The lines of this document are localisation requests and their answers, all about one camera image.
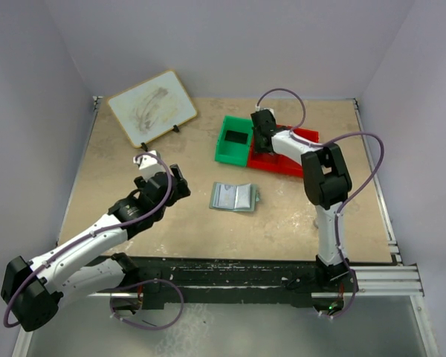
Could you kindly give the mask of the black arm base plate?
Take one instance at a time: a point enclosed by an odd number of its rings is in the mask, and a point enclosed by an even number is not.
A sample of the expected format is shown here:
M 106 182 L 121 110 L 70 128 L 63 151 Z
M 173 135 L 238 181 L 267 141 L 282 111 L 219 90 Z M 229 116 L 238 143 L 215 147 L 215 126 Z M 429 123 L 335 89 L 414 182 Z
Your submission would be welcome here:
M 346 278 L 321 283 L 317 264 L 304 260 L 229 260 L 110 256 L 125 273 L 120 283 L 136 292 L 143 281 L 143 309 L 168 303 L 284 304 L 297 308 L 343 308 L 343 294 L 358 291 Z

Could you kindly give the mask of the teal leather card holder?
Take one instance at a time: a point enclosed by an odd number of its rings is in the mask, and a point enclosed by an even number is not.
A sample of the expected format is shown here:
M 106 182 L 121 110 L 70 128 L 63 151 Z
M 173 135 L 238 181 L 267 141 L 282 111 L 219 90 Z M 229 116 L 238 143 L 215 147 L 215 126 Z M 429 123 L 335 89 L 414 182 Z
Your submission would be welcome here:
M 214 182 L 209 209 L 229 212 L 254 212 L 259 202 L 256 184 L 225 184 Z

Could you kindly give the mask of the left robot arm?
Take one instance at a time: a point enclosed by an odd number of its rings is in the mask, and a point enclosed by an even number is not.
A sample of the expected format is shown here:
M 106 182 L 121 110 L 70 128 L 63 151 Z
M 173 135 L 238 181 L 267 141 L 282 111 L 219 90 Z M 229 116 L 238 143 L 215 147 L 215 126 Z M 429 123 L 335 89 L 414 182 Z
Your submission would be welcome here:
M 27 261 L 21 256 L 5 268 L 1 298 L 6 303 L 3 324 L 30 332 L 44 326 L 77 292 L 118 287 L 133 290 L 138 273 L 124 257 L 89 263 L 103 252 L 151 228 L 166 208 L 190 195 L 187 180 L 176 164 L 157 163 L 156 171 L 141 167 L 136 188 L 115 202 L 91 227 L 67 243 Z

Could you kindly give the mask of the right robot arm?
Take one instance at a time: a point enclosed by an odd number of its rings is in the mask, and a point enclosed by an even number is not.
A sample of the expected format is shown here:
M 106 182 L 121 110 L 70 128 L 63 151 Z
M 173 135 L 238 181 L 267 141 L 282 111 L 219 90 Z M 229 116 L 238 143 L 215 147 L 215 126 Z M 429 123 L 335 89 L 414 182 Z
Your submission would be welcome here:
M 256 110 L 251 120 L 257 153 L 282 155 L 302 167 L 304 191 L 317 213 L 317 285 L 332 291 L 344 278 L 355 284 L 356 275 L 350 268 L 341 233 L 342 205 L 348 199 L 352 180 L 340 147 L 298 138 L 293 129 L 278 126 L 269 109 Z

